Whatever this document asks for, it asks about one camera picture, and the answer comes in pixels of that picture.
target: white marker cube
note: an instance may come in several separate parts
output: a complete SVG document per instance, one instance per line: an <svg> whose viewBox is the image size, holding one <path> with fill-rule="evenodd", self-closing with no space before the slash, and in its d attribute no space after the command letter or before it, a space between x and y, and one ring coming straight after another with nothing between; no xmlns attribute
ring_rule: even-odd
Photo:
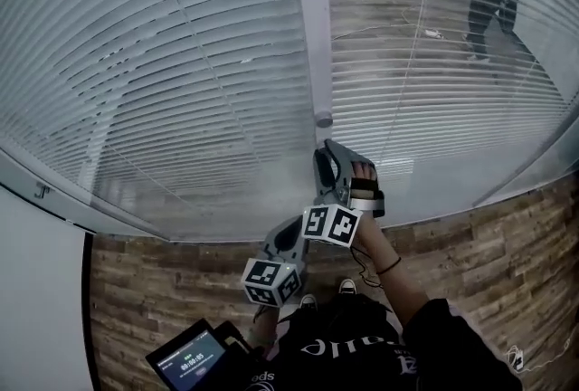
<svg viewBox="0 0 579 391"><path fill-rule="evenodd" d="M250 259L242 276L248 299L281 307L301 286L296 264Z"/></svg>
<svg viewBox="0 0 579 391"><path fill-rule="evenodd" d="M349 248L362 216L341 205L309 206L304 210L301 236Z"/></svg>

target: phone screen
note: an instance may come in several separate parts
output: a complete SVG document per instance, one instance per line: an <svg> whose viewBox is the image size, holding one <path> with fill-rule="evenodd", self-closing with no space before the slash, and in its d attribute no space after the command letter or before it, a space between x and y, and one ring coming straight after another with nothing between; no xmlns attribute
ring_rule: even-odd
<svg viewBox="0 0 579 391"><path fill-rule="evenodd" d="M225 349L206 330L158 362L157 366L178 391L189 391L224 352Z"/></svg>

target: black wristband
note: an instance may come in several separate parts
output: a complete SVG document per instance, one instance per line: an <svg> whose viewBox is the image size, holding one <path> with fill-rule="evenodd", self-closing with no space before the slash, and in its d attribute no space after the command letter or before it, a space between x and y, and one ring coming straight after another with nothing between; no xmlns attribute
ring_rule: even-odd
<svg viewBox="0 0 579 391"><path fill-rule="evenodd" d="M386 267L383 271L376 272L376 275L382 275L382 274L384 274L384 273L387 273L388 271L390 271L390 270L392 270L394 267L396 267L396 266L400 263L401 260L402 260L402 257L398 256L398 261L396 261L394 264Z"/></svg>

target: black t-shirt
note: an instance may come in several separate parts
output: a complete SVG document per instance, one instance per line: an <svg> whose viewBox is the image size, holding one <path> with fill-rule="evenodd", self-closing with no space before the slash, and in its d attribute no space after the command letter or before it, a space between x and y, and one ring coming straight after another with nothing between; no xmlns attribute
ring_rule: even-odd
<svg viewBox="0 0 579 391"><path fill-rule="evenodd" d="M401 339L384 306L339 295L318 313L297 310L279 347L241 389L522 389L446 300L428 302Z"/></svg>

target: black and white pattern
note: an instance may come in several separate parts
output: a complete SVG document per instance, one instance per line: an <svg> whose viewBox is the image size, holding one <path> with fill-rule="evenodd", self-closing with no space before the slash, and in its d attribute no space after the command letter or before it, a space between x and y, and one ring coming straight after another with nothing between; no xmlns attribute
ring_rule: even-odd
<svg viewBox="0 0 579 391"><path fill-rule="evenodd" d="M268 306L277 306L273 292L269 290L264 290L263 288L257 288L254 286L247 287L247 295L253 302L258 304L267 304Z"/></svg>
<svg viewBox="0 0 579 391"><path fill-rule="evenodd" d="M296 271L292 271L291 274L284 280L278 287L278 293L280 294L281 302L285 302L290 298L290 296L296 292L299 287L299 278Z"/></svg>
<svg viewBox="0 0 579 391"><path fill-rule="evenodd" d="M326 224L327 207L312 207L309 210L308 223L304 235L322 236Z"/></svg>
<svg viewBox="0 0 579 391"><path fill-rule="evenodd" d="M258 283L264 286L271 286L275 281L275 277L279 270L279 264L256 261L245 281L248 283Z"/></svg>
<svg viewBox="0 0 579 391"><path fill-rule="evenodd" d="M327 238L342 243L349 243L354 234L357 219L357 215L350 214L338 208Z"/></svg>

